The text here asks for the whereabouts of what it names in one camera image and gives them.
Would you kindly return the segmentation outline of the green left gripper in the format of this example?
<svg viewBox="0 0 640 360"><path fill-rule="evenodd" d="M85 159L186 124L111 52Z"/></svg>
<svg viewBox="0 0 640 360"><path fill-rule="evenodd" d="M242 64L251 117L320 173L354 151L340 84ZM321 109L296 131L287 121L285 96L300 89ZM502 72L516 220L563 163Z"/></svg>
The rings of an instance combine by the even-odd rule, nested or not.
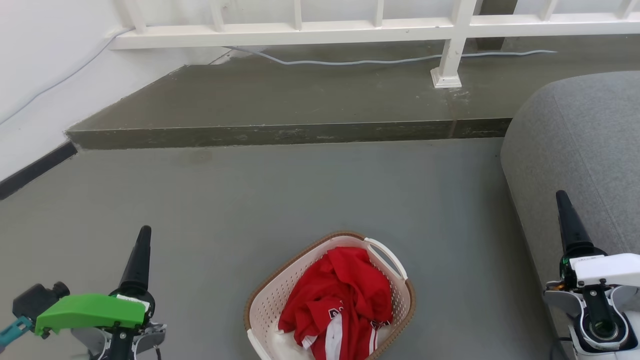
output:
<svg viewBox="0 0 640 360"><path fill-rule="evenodd" d="M94 360L136 360L160 346L167 325L152 321L155 300L149 292L152 228L144 225L119 282L119 292L63 297L35 320L35 335L71 330Z"/></svg>

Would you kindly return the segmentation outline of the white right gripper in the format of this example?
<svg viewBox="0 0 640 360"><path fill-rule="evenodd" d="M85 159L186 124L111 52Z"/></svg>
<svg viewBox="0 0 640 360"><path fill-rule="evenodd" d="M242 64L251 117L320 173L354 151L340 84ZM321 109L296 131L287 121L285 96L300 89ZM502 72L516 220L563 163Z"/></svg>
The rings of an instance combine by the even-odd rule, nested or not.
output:
<svg viewBox="0 0 640 360"><path fill-rule="evenodd" d="M639 313L621 307L639 292L639 255L605 256L569 194L558 190L555 198L563 257L569 259L563 265L569 271L546 284L544 301L569 317L568 340L577 360L637 360Z"/></svg>

